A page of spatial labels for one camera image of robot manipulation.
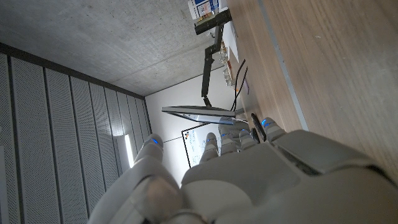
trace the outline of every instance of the black cable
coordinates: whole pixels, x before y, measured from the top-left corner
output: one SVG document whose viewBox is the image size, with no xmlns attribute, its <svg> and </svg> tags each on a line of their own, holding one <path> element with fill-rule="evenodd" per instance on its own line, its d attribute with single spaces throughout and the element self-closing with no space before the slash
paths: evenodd
<svg viewBox="0 0 398 224">
<path fill-rule="evenodd" d="M 239 67 L 238 72 L 236 74 L 236 78 L 235 78 L 235 99 L 237 98 L 237 96 L 236 96 L 236 86 L 238 85 L 239 72 L 241 71 L 241 69 L 242 69 L 242 67 L 243 67 L 245 62 L 246 62 L 246 59 L 243 60 L 241 66 Z M 232 109 L 234 108 L 235 103 L 236 103 L 236 100 L 234 100 L 234 104 L 232 104 L 232 107 L 231 107 L 230 111 L 232 111 Z"/>
<path fill-rule="evenodd" d="M 238 94 L 235 96 L 235 102 L 234 102 L 234 104 L 235 104 L 235 108 L 234 108 L 234 111 L 236 111 L 236 105 L 237 105 L 237 103 L 236 103 L 236 100 L 238 99 L 238 96 L 239 96 L 239 94 L 241 93 L 241 91 L 242 91 L 242 87 L 243 87 L 243 83 L 244 83 L 244 79 L 246 78 L 246 74 L 248 73 L 248 68 L 246 67 L 246 71 L 244 72 L 244 75 L 243 75 L 243 80 L 242 80 L 242 85 L 241 85 L 241 87 L 239 88 L 239 92 L 238 92 Z"/>
</svg>

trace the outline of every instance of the white wall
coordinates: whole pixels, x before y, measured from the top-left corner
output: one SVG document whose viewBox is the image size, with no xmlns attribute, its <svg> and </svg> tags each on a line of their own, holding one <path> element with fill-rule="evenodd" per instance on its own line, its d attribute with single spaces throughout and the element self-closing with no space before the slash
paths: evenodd
<svg viewBox="0 0 398 224">
<path fill-rule="evenodd" d="M 208 98 L 214 107 L 230 110 L 234 101 L 234 90 L 225 85 L 224 68 L 211 72 Z M 164 106 L 205 106 L 201 97 L 203 76 L 192 78 L 178 85 L 146 97 L 152 132 L 160 135 L 163 141 L 181 137 L 181 131 L 195 127 L 199 123 L 162 112 Z M 242 108 L 240 99 L 236 109 Z M 164 145 L 163 164 L 180 183 L 188 170 L 188 160 L 181 138 Z"/>
</svg>

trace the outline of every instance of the concrete ceiling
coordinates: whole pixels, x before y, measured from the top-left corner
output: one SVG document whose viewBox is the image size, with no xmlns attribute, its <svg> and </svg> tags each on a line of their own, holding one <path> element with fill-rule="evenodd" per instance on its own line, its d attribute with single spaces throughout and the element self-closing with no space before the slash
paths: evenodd
<svg viewBox="0 0 398 224">
<path fill-rule="evenodd" d="M 213 39 L 187 0 L 2 0 L 0 42 L 147 96 L 201 75 Z"/>
</svg>

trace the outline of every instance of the whiteboard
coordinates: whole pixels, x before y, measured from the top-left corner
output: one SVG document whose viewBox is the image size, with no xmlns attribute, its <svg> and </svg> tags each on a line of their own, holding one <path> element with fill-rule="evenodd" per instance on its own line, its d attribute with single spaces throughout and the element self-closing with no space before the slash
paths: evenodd
<svg viewBox="0 0 398 224">
<path fill-rule="evenodd" d="M 221 136 L 218 132 L 218 124 L 205 124 L 203 126 L 184 130 L 181 133 L 190 168 L 199 164 L 200 158 L 205 151 L 206 136 L 208 133 L 214 133 L 216 135 L 218 154 L 220 154 Z"/>
</svg>

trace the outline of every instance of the robotic hand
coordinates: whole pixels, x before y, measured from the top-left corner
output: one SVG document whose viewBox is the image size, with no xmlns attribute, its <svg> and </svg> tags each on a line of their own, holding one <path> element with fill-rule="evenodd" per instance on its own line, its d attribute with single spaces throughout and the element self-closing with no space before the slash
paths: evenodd
<svg viewBox="0 0 398 224">
<path fill-rule="evenodd" d="M 372 159 L 266 118 L 267 142 L 240 132 L 241 152 L 209 133 L 200 164 L 181 187 L 162 166 L 152 134 L 134 167 L 103 195 L 88 223 L 398 223 L 398 190 Z"/>
</svg>

